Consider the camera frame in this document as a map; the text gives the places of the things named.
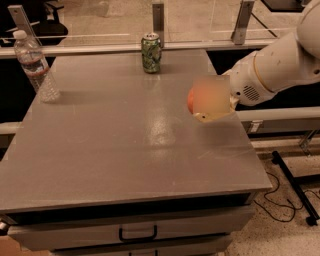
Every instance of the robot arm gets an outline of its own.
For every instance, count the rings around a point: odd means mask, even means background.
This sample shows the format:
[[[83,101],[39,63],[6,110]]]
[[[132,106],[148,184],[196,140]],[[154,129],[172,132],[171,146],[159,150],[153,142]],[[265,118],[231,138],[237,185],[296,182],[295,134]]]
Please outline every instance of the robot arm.
[[[320,0],[310,2],[297,26],[277,42],[238,61],[230,76],[231,101],[253,106],[296,85],[320,81]]]

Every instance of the aluminum can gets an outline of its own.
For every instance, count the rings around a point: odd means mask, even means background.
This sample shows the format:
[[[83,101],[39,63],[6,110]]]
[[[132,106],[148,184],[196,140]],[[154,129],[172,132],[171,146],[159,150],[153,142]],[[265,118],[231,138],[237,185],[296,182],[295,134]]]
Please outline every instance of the aluminum can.
[[[161,45],[159,35],[145,34],[141,39],[142,65],[146,73],[156,73],[160,70]]]

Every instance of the metal post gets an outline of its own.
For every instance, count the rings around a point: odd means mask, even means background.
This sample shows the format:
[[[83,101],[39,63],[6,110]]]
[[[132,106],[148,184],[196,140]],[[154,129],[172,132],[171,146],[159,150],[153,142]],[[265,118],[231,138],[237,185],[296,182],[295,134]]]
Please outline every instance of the metal post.
[[[247,133],[257,133],[261,126],[263,125],[263,120],[253,120],[250,124]]]
[[[309,144],[312,138],[319,132],[320,130],[309,131],[306,135],[302,138],[299,143],[300,148],[307,156],[311,156],[311,152],[309,151]]]
[[[24,30],[27,35],[36,38],[36,35],[30,25],[29,19],[23,9],[22,5],[10,5],[8,6],[9,12],[19,30]]]
[[[313,205],[310,203],[309,199],[306,197],[304,192],[302,191],[300,185],[297,183],[295,178],[293,177],[291,171],[283,161],[282,157],[278,153],[278,151],[273,151],[273,160],[274,164],[278,164],[283,171],[284,175],[287,177],[288,181],[290,182],[291,187],[296,192],[297,196],[300,198],[301,202],[303,203],[304,207],[306,208],[307,212],[310,214],[309,217],[306,218],[307,223],[310,226],[318,225],[318,220],[320,219],[317,211],[314,209]]]
[[[153,31],[160,37],[160,46],[164,47],[164,4],[152,4]]]
[[[236,23],[236,27],[232,33],[231,39],[234,44],[244,44],[246,40],[246,33],[251,17],[253,5],[255,0],[243,0],[241,2],[240,11]]]

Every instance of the drawer handle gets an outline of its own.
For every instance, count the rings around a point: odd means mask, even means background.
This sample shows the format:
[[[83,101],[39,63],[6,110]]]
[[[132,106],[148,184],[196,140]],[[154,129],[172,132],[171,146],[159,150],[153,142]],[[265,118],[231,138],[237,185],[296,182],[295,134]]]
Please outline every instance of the drawer handle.
[[[158,228],[157,225],[153,226],[153,235],[147,237],[139,237],[139,238],[124,238],[123,237],[123,229],[119,229],[119,239],[124,243],[137,243],[137,242],[149,242],[157,237]]]
[[[155,250],[155,251],[154,251],[154,256],[158,256],[158,250]]]

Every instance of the table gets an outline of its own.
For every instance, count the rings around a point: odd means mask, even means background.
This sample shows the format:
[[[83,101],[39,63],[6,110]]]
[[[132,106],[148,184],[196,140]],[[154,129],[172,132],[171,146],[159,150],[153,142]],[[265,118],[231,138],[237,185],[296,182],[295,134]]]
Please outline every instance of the table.
[[[206,52],[166,51],[154,75],[138,53],[52,70],[61,99],[35,99],[0,165],[9,235],[55,255],[225,250],[271,184],[236,114],[188,112],[193,79],[214,73]]]

